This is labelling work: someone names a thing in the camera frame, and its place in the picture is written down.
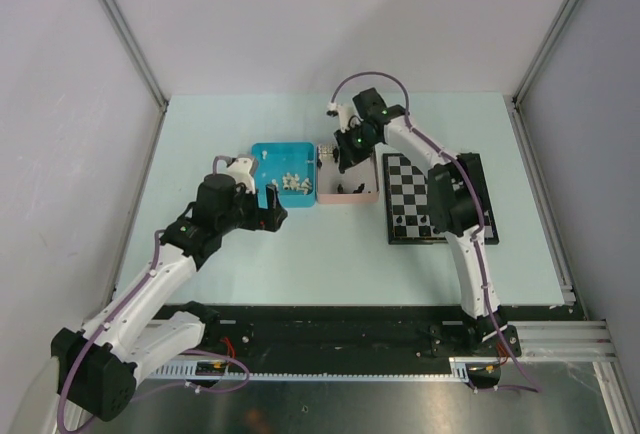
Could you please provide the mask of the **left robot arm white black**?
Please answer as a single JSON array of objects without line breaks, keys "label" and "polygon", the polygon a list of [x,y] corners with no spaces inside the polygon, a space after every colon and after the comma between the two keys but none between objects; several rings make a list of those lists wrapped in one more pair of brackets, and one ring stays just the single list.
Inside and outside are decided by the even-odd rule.
[{"label": "left robot arm white black", "polygon": [[51,342],[59,363],[57,422],[68,402],[108,422],[133,400],[139,386],[174,357],[195,349],[207,354],[221,330],[203,316],[178,311],[161,326],[149,323],[168,298],[190,280],[236,229],[278,231],[287,217],[278,189],[265,189],[259,205],[253,178],[209,174],[196,198],[166,228],[154,234],[151,260],[131,285],[78,331],[61,329]]}]

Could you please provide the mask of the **pink plastic tray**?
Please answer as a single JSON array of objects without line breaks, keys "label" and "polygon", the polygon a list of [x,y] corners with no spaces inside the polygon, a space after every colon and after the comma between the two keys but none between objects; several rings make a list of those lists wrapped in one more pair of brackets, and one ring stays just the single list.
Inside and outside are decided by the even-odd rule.
[{"label": "pink plastic tray", "polygon": [[[380,181],[375,155],[341,174],[338,170],[338,147],[334,143],[316,146],[316,201],[319,204],[365,204],[378,201]],[[361,194],[337,194],[339,183],[357,186],[365,183]]]}]

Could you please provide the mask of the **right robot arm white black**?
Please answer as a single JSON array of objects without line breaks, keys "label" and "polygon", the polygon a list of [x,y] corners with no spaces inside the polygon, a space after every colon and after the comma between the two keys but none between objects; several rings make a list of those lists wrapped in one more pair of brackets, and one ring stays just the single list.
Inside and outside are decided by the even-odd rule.
[{"label": "right robot arm white black", "polygon": [[493,348],[504,323],[491,280],[485,243],[487,185],[480,157],[457,154],[420,131],[409,112],[388,106],[374,88],[360,92],[347,106],[331,100],[327,114],[339,120],[334,132],[339,171],[362,163],[378,144],[406,157],[426,176],[426,208],[431,225],[450,246],[461,292],[466,326],[463,347],[473,355]]}]

